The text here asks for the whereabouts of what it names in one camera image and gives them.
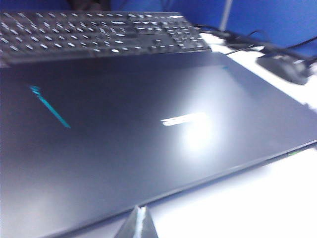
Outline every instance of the black keyboard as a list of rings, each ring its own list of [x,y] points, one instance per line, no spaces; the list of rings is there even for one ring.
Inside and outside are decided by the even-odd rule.
[[[6,64],[210,50],[180,13],[1,12]]]

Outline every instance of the white desk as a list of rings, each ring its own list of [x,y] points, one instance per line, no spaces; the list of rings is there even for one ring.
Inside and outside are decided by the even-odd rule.
[[[231,49],[204,34],[213,51]],[[255,63],[258,52],[229,55],[302,104],[317,109],[317,76],[289,83]],[[316,238],[317,149],[199,186],[149,206],[159,238]],[[127,215],[79,238],[114,237]]]

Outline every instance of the cable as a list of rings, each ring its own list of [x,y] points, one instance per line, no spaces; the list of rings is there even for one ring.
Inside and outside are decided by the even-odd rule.
[[[303,41],[303,42],[301,42],[301,43],[298,43],[298,44],[295,44],[295,45],[292,45],[292,46],[288,46],[288,47],[286,47],[286,48],[287,48],[287,49],[296,48],[296,47],[305,45],[305,44],[307,44],[307,43],[309,43],[309,42],[312,42],[312,41],[314,41],[314,40],[317,40],[317,36],[312,37],[312,38],[310,38],[310,39],[308,39],[308,40],[306,40],[306,41]]]
[[[253,35],[255,33],[261,33],[264,36],[264,38],[265,38],[264,40],[266,42],[271,42],[268,34],[265,31],[263,31],[263,30],[254,30],[254,31],[250,32],[247,36],[251,36],[251,35]]]
[[[200,30],[199,33],[207,33],[207,34],[212,34],[214,36],[218,36],[220,38],[226,39],[228,37],[230,37],[230,33],[227,33],[225,31],[204,31],[204,30]]]
[[[231,52],[229,52],[229,53],[226,53],[225,55],[227,56],[227,55],[229,55],[229,54],[233,54],[233,53],[236,53],[236,52],[238,52],[238,51],[243,51],[243,50],[246,50],[246,49],[252,48],[252,47],[254,47],[254,46],[255,46],[255,45],[249,45],[249,46],[247,46],[247,47],[243,47],[243,48],[240,48],[240,49],[237,49],[237,50],[231,51]]]
[[[258,45],[254,45],[254,49],[253,48],[249,48],[250,43],[246,44],[246,43],[241,43],[241,44],[226,44],[225,46],[231,48],[232,50],[238,50],[241,48],[246,48],[246,50],[248,51],[256,51],[256,52],[260,52],[260,47],[261,49],[264,48],[264,46],[258,46]]]
[[[215,31],[220,31],[219,28],[215,27],[215,26],[210,26],[210,25],[203,25],[203,24],[195,24],[195,27],[199,27],[199,28],[209,28]]]

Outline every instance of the dark gray laptop lid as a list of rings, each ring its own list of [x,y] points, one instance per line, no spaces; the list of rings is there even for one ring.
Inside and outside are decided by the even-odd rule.
[[[317,115],[226,56],[1,72],[1,235],[63,233],[313,143]]]

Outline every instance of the computer mouse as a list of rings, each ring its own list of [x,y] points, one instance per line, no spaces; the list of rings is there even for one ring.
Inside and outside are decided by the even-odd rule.
[[[267,54],[257,58],[257,63],[277,76],[300,85],[304,85],[311,75],[305,60],[283,54]]]

